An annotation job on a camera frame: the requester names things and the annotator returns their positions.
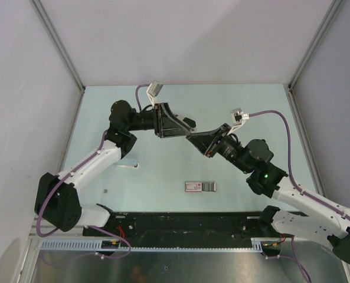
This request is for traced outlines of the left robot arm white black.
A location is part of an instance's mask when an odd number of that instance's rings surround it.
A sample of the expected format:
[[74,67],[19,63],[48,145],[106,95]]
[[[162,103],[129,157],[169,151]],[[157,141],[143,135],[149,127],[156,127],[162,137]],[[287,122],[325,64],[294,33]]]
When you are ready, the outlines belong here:
[[45,236],[40,229],[41,221],[45,220],[56,231],[95,226],[102,235],[111,235],[116,229],[112,210],[100,204],[82,205],[82,189],[132,150],[137,141],[134,131],[153,130],[157,137],[167,138],[186,136],[195,131],[196,126],[192,119],[173,113],[168,103],[154,104],[142,111],[136,111],[125,100],[113,103],[109,128],[103,132],[99,146],[69,169],[41,176],[34,206],[38,215],[37,234]]

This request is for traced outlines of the beige black stapler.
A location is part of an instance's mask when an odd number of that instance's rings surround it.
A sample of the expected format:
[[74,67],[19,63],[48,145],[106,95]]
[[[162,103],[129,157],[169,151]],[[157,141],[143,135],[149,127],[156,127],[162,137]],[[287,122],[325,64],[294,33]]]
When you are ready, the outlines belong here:
[[189,117],[185,117],[179,114],[176,114],[175,117],[181,121],[184,125],[190,128],[190,131],[196,131],[197,130],[197,124],[194,120],[192,120]]

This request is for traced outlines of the staple box with staples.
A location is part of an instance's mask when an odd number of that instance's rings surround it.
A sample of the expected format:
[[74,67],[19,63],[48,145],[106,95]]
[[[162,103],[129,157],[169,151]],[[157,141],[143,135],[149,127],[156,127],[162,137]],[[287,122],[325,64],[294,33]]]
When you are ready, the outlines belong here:
[[215,182],[185,182],[185,192],[216,192],[217,185]]

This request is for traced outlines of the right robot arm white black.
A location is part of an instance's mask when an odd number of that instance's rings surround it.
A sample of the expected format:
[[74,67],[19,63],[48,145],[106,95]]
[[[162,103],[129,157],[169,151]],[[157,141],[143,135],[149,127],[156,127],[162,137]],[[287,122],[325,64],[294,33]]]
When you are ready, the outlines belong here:
[[250,189],[286,203],[299,212],[267,206],[262,211],[259,232],[273,236],[276,232],[291,234],[329,248],[340,260],[350,264],[350,208],[311,192],[294,180],[292,174],[275,166],[274,154],[263,139],[253,139],[246,146],[231,134],[230,127],[186,136],[197,150],[208,158],[219,154],[233,166],[247,173]]

